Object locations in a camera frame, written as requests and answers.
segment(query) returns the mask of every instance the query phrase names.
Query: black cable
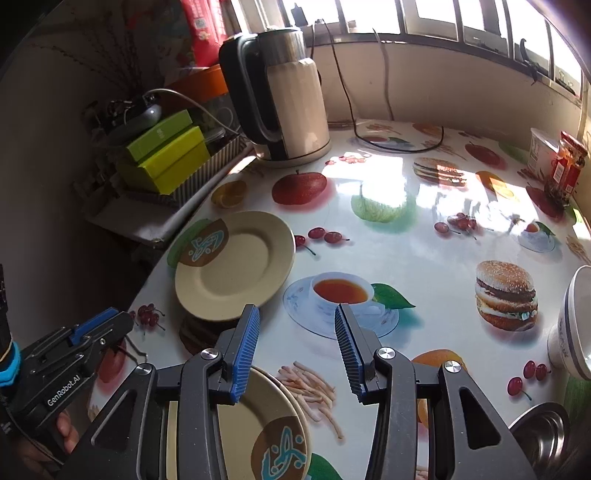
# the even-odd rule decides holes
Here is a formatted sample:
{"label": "black cable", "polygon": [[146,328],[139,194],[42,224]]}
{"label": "black cable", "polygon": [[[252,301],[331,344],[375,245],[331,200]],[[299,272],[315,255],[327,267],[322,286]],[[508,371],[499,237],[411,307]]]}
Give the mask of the black cable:
{"label": "black cable", "polygon": [[6,398],[4,398],[4,395],[0,394],[0,403],[2,403],[2,406],[4,407],[4,409],[6,410],[6,413],[8,415],[8,418],[10,419],[10,421],[12,422],[12,424],[15,426],[15,428],[21,433],[21,435],[23,437],[25,437],[25,439],[30,442],[37,450],[39,450],[43,455],[45,455],[46,457],[49,458],[49,460],[52,460],[53,462],[57,463],[59,466],[64,466],[64,462],[62,462],[61,460],[58,460],[56,457],[54,457],[49,451],[44,450],[41,445],[34,439],[32,439],[29,434],[27,432],[25,432],[21,426],[17,423],[17,421],[14,419],[14,417],[12,416],[12,412],[10,411],[10,408],[8,407],[8,402],[6,400]]}
{"label": "black cable", "polygon": [[355,116],[353,114],[353,105],[351,104],[351,98],[349,98],[349,94],[347,93],[347,89],[345,88],[345,80],[343,78],[343,73],[340,71],[339,59],[336,56],[335,40],[334,40],[334,38],[332,36],[332,33],[330,33],[329,26],[326,24],[326,22],[324,21],[324,19],[322,19],[322,23],[326,27],[326,31],[328,32],[328,35],[329,35],[329,38],[330,38],[330,46],[331,46],[332,51],[333,51],[333,57],[335,58],[336,70],[337,70],[337,72],[339,74],[340,84],[342,85],[343,91],[345,93],[345,96],[347,97],[347,103],[349,104],[349,113],[351,114],[351,120],[353,122],[353,132],[355,133],[355,136],[359,140],[361,140],[362,142],[365,142],[365,143],[371,145],[372,147],[381,148],[383,150],[387,150],[387,151],[390,151],[390,152],[398,152],[398,153],[424,153],[424,152],[430,152],[431,150],[436,150],[439,147],[441,147],[441,145],[443,144],[443,137],[445,136],[445,129],[443,128],[443,126],[441,126],[441,138],[440,138],[439,142],[436,145],[433,145],[432,147],[427,147],[427,148],[420,148],[418,150],[405,150],[403,148],[383,147],[381,145],[378,145],[377,143],[370,142],[369,140],[364,139],[361,135],[359,135],[357,133],[357,122],[355,121]]}
{"label": "black cable", "polygon": [[310,60],[314,60],[314,46],[316,45],[316,25],[312,22],[312,48],[310,49]]}
{"label": "black cable", "polygon": [[388,106],[390,120],[394,121],[394,112],[392,111],[392,103],[390,102],[390,59],[386,51],[386,45],[382,43],[378,32],[375,31],[375,28],[372,28],[372,30],[374,31],[375,39],[378,41],[379,49],[382,52],[382,58],[384,60],[384,98]]}

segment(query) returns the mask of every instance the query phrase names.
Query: white ceramic bowl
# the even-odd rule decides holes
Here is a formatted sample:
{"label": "white ceramic bowl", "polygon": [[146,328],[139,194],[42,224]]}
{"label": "white ceramic bowl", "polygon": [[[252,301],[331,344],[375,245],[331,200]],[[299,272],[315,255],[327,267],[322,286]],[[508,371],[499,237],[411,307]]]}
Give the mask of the white ceramic bowl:
{"label": "white ceramic bowl", "polygon": [[548,355],[555,368],[566,368],[591,381],[591,267],[580,267],[566,289],[558,323],[548,334]]}

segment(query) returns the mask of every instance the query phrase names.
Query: human hand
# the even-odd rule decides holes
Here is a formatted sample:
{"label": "human hand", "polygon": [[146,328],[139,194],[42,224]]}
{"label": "human hand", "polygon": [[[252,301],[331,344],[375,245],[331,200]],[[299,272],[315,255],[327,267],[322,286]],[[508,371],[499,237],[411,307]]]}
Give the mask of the human hand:
{"label": "human hand", "polygon": [[[64,448],[66,452],[68,454],[72,453],[76,447],[76,444],[78,443],[78,440],[80,439],[80,436],[74,425],[72,425],[70,414],[65,410],[61,412],[57,417],[56,426],[57,430],[64,437]],[[16,450],[22,458],[22,461],[29,469],[35,473],[39,473],[47,479],[53,478],[43,466],[44,463],[50,461],[49,458],[41,453],[27,439],[20,438],[17,441]]]}

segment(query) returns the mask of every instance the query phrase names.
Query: stainless steel bowl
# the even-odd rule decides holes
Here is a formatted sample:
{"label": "stainless steel bowl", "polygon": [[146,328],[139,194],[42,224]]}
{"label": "stainless steel bowl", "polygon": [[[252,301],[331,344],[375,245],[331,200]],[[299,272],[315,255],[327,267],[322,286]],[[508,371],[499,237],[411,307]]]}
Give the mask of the stainless steel bowl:
{"label": "stainless steel bowl", "polygon": [[538,477],[560,465],[570,433],[569,416],[558,403],[530,408],[509,427]]}

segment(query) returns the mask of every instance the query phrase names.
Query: stainless steel kettle lid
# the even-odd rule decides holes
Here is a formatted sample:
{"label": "stainless steel kettle lid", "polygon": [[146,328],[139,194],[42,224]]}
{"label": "stainless steel kettle lid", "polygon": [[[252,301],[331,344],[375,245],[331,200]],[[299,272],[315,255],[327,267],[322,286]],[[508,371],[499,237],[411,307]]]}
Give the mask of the stainless steel kettle lid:
{"label": "stainless steel kettle lid", "polygon": [[257,41],[268,67],[307,57],[304,34],[297,27],[267,30],[258,34]]}

